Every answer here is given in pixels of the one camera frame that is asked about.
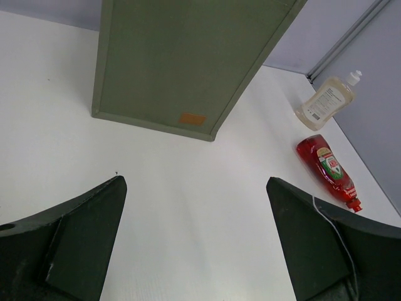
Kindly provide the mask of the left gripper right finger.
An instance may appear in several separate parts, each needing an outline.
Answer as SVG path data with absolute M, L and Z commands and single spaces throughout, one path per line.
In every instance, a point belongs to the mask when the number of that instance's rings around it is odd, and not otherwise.
M 277 177 L 266 190 L 297 300 L 400 300 L 400 228 Z

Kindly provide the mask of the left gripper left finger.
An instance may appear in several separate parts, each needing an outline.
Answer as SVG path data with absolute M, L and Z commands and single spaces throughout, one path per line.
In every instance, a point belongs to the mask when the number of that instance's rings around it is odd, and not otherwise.
M 126 195 L 115 176 L 1 225 L 1 300 L 99 300 Z

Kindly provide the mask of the red soap bottle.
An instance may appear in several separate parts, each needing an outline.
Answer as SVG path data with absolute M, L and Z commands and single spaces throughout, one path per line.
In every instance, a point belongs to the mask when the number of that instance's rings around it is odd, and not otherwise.
M 322 135 L 313 135 L 302 140 L 296 146 L 296 151 L 315 178 L 337 201 L 355 213 L 362 210 L 354 182 Z

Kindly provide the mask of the beige soap bottle white cap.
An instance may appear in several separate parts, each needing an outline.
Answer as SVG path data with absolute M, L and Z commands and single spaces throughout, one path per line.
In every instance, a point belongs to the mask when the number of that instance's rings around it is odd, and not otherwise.
M 318 131 L 337 112 L 355 99 L 354 86 L 362 77 L 360 70 L 352 71 L 345 79 L 329 77 L 304 104 L 295 110 L 297 118 L 307 128 Z

